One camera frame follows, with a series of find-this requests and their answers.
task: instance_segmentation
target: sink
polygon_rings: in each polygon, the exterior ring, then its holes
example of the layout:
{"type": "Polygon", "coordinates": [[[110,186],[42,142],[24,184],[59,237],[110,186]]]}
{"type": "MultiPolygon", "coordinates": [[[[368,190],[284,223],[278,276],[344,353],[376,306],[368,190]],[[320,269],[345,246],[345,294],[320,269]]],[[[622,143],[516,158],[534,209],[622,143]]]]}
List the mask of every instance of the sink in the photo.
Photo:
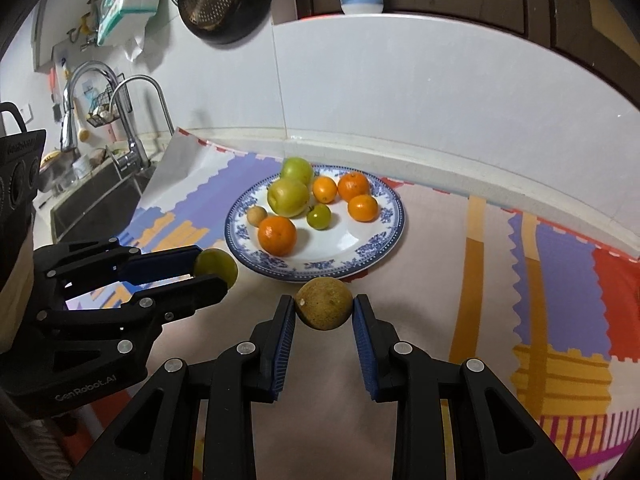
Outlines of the sink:
{"type": "Polygon", "coordinates": [[[103,240],[120,234],[131,222],[153,170],[152,166],[121,179],[109,161],[51,211],[53,241],[103,240]]]}

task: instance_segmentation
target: chrome faucet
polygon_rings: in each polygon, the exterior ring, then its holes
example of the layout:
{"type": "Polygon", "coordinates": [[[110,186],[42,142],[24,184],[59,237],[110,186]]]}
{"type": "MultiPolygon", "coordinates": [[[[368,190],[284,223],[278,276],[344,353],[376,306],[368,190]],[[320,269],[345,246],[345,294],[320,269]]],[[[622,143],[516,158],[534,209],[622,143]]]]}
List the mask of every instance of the chrome faucet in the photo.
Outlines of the chrome faucet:
{"type": "Polygon", "coordinates": [[[113,98],[115,98],[115,102],[118,105],[118,112],[120,113],[120,120],[122,121],[122,127],[127,135],[129,151],[116,160],[118,169],[125,170],[127,168],[137,168],[145,170],[150,166],[149,158],[142,146],[142,142],[133,132],[129,116],[127,115],[122,99],[116,95],[116,89],[119,88],[118,78],[116,77],[115,72],[108,65],[97,60],[82,63],[82,65],[74,70],[71,79],[66,83],[62,97],[65,115],[62,121],[62,131],[60,132],[60,150],[65,152],[78,146],[78,132],[76,132],[76,125],[73,118],[74,89],[76,88],[76,83],[80,76],[91,70],[102,74],[111,86],[111,89],[113,89],[113,97],[111,100],[113,101],[113,98]]]}
{"type": "Polygon", "coordinates": [[[166,120],[166,125],[169,127],[169,133],[173,135],[174,123],[171,120],[171,116],[169,115],[169,110],[166,107],[166,101],[164,100],[164,94],[162,93],[162,89],[160,88],[160,83],[155,79],[153,79],[152,77],[149,77],[148,75],[136,74],[136,75],[132,75],[131,77],[127,77],[124,81],[120,81],[118,83],[118,86],[114,88],[113,94],[111,95],[111,101],[109,102],[109,112],[111,113],[111,109],[113,108],[113,101],[115,100],[116,103],[118,102],[117,95],[120,89],[123,86],[126,86],[127,83],[134,81],[136,79],[142,79],[142,81],[147,81],[151,83],[154,86],[154,88],[156,88],[156,92],[158,92],[158,98],[160,99],[160,105],[162,106],[162,113],[164,113],[164,118],[166,120]]]}

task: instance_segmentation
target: blue and white plate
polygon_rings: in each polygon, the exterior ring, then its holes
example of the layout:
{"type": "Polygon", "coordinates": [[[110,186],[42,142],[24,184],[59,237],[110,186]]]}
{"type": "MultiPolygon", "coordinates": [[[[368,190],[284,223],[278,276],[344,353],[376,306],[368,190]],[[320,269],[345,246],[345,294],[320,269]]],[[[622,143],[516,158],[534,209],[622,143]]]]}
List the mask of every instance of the blue and white plate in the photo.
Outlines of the blue and white plate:
{"type": "MultiPolygon", "coordinates": [[[[323,165],[314,165],[314,169],[316,175],[330,176],[336,182],[345,173],[354,171],[323,165]]],[[[384,258],[399,240],[404,228],[404,208],[393,189],[378,177],[364,174],[380,207],[377,219],[356,222],[347,212],[347,203],[337,196],[329,204],[333,219],[327,229],[316,231],[309,227],[304,214],[292,218],[298,230],[295,248],[286,257],[271,256],[260,248],[257,229],[247,222],[246,210],[260,205],[271,211],[267,187],[278,178],[276,174],[245,191],[229,211],[225,223],[229,249],[251,270],[284,282],[308,282],[318,276],[344,278],[367,269],[384,258]]]]}

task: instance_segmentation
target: orange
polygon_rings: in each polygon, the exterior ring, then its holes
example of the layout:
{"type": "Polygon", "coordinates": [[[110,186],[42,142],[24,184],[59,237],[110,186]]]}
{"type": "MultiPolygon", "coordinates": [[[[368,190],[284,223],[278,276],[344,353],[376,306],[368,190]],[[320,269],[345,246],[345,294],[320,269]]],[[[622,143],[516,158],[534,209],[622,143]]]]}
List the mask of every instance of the orange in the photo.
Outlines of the orange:
{"type": "Polygon", "coordinates": [[[378,202],[371,195],[359,195],[349,200],[347,211],[358,222],[371,222],[378,216],[378,202]]]}
{"type": "Polygon", "coordinates": [[[319,176],[314,180],[314,196],[321,204],[332,202],[338,193],[338,186],[330,176],[319,176]]]}
{"type": "Polygon", "coordinates": [[[359,171],[351,171],[341,176],[338,182],[338,193],[343,200],[350,202],[355,196],[369,194],[369,181],[359,171]]]}
{"type": "Polygon", "coordinates": [[[269,216],[258,226],[260,247],[273,256],[289,254],[297,239],[296,226],[284,216],[269,216]]]}

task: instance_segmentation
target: colorful tablecloth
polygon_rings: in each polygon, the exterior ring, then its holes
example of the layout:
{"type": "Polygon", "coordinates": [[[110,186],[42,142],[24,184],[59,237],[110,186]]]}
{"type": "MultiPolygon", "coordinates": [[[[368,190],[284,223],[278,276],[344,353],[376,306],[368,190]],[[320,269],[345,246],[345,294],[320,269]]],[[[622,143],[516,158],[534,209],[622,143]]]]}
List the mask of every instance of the colorful tablecloth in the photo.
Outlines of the colorful tablecloth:
{"type": "MultiPolygon", "coordinates": [[[[176,135],[156,173],[164,187],[152,180],[120,242],[145,252],[226,248],[229,208],[279,167],[274,158],[176,135]]],[[[380,319],[432,357],[484,360],[580,477],[601,480],[640,426],[640,264],[527,212],[386,181],[407,226],[385,260],[350,278],[352,292],[368,294],[380,319]]],[[[297,288],[241,268],[221,304],[165,325],[150,373],[174,356],[217,357],[297,288]]],[[[136,290],[107,286],[70,307],[117,307],[136,290]]],[[[127,399],[94,403],[90,433],[127,399]]],[[[298,323],[279,402],[254,406],[258,477],[388,479],[394,434],[395,407],[364,390],[350,323],[329,333],[298,323]]],[[[450,446],[449,430],[446,439],[450,446]]],[[[197,476],[201,440],[196,451],[197,476]]]]}

